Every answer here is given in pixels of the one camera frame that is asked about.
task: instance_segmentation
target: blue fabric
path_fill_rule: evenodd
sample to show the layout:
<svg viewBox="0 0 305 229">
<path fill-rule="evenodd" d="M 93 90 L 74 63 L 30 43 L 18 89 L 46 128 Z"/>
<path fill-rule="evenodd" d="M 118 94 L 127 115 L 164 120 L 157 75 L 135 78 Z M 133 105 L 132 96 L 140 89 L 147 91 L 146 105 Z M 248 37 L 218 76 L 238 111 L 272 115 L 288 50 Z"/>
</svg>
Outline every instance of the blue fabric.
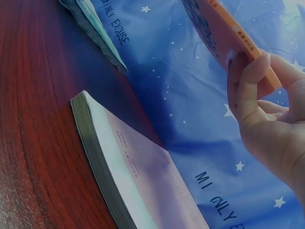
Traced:
<svg viewBox="0 0 305 229">
<path fill-rule="evenodd" d="M 209 226 L 305 228 L 293 192 L 246 151 L 227 109 L 226 73 L 200 40 L 182 3 L 91 1 Z M 304 69 L 303 0 L 221 3 L 259 48 Z M 267 99 L 288 106 L 283 89 Z"/>
</svg>

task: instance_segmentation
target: red wooden surface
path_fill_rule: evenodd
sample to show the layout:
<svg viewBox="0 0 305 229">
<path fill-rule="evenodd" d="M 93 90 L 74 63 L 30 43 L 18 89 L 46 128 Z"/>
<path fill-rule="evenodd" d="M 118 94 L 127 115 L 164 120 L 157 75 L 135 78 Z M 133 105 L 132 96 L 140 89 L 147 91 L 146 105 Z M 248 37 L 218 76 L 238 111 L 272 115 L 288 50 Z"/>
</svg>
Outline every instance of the red wooden surface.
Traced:
<svg viewBox="0 0 305 229">
<path fill-rule="evenodd" d="M 126 78 L 57 0 L 0 0 L 0 228 L 115 228 L 69 105 L 81 90 L 154 138 Z"/>
</svg>

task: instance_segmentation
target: star print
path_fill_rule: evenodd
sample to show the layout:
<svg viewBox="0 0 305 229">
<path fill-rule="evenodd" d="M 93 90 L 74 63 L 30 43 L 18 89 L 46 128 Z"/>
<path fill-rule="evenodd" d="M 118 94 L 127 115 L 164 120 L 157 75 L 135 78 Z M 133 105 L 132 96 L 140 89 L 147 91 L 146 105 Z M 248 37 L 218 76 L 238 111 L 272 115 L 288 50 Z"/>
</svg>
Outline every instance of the star print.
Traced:
<svg viewBox="0 0 305 229">
<path fill-rule="evenodd" d="M 281 208 L 281 206 L 286 203 L 285 201 L 283 201 L 283 197 L 279 198 L 279 199 L 275 199 L 275 207 Z"/>
<path fill-rule="evenodd" d="M 303 71 L 303 70 L 304 70 L 304 68 L 305 68 L 305 67 L 303 67 L 303 66 L 299 65 L 299 63 L 297 62 L 297 60 L 295 60 L 295 62 L 294 62 L 294 66 L 295 66 L 297 69 L 301 70 L 301 71 Z"/>
<path fill-rule="evenodd" d="M 236 170 L 237 171 L 242 171 L 243 170 L 244 164 L 242 164 L 241 161 L 238 164 L 235 164 L 235 165 L 236 165 Z"/>
<path fill-rule="evenodd" d="M 148 11 L 150 11 L 151 9 L 148 8 L 148 6 L 142 7 L 141 12 L 145 12 L 147 13 Z"/>
<path fill-rule="evenodd" d="M 231 116 L 233 119 L 236 120 L 235 116 L 233 115 L 232 111 L 230 110 L 229 108 L 229 105 L 228 104 L 224 104 L 225 108 L 227 108 L 227 112 L 225 113 L 225 117 L 229 117 Z"/>
</svg>

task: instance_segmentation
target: book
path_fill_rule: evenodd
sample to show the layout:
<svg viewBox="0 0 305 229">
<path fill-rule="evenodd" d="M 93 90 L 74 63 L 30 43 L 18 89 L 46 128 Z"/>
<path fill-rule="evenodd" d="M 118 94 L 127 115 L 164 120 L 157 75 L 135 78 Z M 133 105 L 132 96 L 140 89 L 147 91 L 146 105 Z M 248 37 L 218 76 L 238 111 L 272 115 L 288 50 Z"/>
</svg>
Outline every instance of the book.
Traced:
<svg viewBox="0 0 305 229">
<path fill-rule="evenodd" d="M 169 153 L 86 91 L 71 99 L 96 182 L 120 229 L 209 228 Z"/>
<path fill-rule="evenodd" d="M 60 3 L 72 13 L 78 24 L 119 72 L 126 75 L 127 67 L 104 29 L 90 0 L 60 0 Z"/>
<path fill-rule="evenodd" d="M 182 3 L 205 46 L 226 71 L 229 60 L 239 52 L 244 52 L 251 62 L 262 55 L 217 0 L 182 0 Z M 267 70 L 264 83 L 274 91 L 282 86 L 271 67 Z"/>
</svg>

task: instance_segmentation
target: book spine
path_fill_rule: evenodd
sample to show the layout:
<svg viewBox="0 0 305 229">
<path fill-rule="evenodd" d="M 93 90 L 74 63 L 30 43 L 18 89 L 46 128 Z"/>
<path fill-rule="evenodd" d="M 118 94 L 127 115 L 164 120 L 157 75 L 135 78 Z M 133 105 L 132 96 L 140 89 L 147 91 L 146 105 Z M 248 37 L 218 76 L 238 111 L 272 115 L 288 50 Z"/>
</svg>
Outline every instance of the book spine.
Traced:
<svg viewBox="0 0 305 229">
<path fill-rule="evenodd" d="M 238 39 L 244 44 L 248 53 L 248 56 L 251 56 L 253 60 L 259 58 L 262 53 L 256 47 L 251 38 L 247 35 L 247 33 L 242 29 L 242 27 L 236 22 L 236 20 L 230 15 L 230 13 L 217 1 L 217 0 L 206 0 L 211 7 L 222 17 L 222 19 L 230 26 L 232 31 L 236 34 Z M 267 70 L 266 78 L 270 83 L 270 86 L 274 90 L 280 88 L 282 86 L 279 79 L 276 77 L 273 69 L 270 67 Z"/>
</svg>

